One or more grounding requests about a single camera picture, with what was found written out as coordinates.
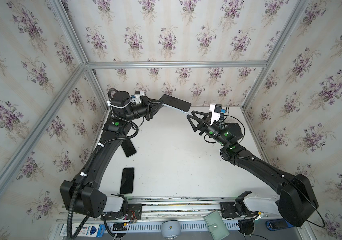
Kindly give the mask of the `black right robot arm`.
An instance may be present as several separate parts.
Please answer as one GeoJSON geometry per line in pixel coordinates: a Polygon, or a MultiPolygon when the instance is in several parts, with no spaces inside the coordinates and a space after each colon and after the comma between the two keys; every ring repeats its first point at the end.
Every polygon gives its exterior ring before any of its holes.
{"type": "Polygon", "coordinates": [[[279,215],[289,224],[301,227],[318,211],[318,201],[310,180],[302,174],[290,174],[264,162],[240,144],[245,126],[227,123],[223,113],[218,119],[213,113],[192,111],[187,119],[194,132],[206,135],[221,146],[221,158],[242,168],[267,184],[279,196],[279,215]]]}

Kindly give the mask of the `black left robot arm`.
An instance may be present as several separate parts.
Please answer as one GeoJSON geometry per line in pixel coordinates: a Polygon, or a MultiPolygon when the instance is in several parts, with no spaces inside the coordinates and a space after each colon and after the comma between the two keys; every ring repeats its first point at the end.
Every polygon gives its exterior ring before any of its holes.
{"type": "Polygon", "coordinates": [[[108,91],[110,118],[105,122],[95,149],[79,173],[71,181],[60,186],[67,216],[66,236],[78,237],[89,218],[104,217],[113,213],[124,217],[128,212],[128,200],[122,194],[106,195],[99,190],[101,180],[116,150],[123,143],[130,143],[139,133],[134,120],[153,119],[162,108],[162,100],[150,99],[143,92],[130,95],[126,91],[110,88],[108,91]]]}

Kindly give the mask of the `black phone under left arm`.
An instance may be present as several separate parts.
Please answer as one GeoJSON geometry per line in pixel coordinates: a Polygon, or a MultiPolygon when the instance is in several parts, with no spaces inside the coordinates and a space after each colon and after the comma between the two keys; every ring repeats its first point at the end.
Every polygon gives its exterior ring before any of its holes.
{"type": "Polygon", "coordinates": [[[135,155],[137,153],[136,148],[134,147],[131,140],[124,140],[121,144],[121,147],[127,158],[135,155]]]}

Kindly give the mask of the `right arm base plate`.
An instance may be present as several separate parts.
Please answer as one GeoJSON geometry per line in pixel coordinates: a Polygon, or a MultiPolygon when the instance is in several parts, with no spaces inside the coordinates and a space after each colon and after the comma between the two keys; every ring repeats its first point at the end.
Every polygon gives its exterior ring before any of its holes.
{"type": "Polygon", "coordinates": [[[227,220],[244,217],[254,218],[259,215],[259,212],[250,211],[244,203],[220,202],[220,207],[222,218],[227,220]]]}

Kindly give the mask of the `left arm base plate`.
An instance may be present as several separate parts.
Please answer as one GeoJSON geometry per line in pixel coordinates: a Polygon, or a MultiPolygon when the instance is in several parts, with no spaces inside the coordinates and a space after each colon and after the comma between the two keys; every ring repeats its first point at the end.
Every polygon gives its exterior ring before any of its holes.
{"type": "Polygon", "coordinates": [[[105,215],[107,221],[141,220],[143,204],[128,204],[122,212],[108,212],[105,215]]]}

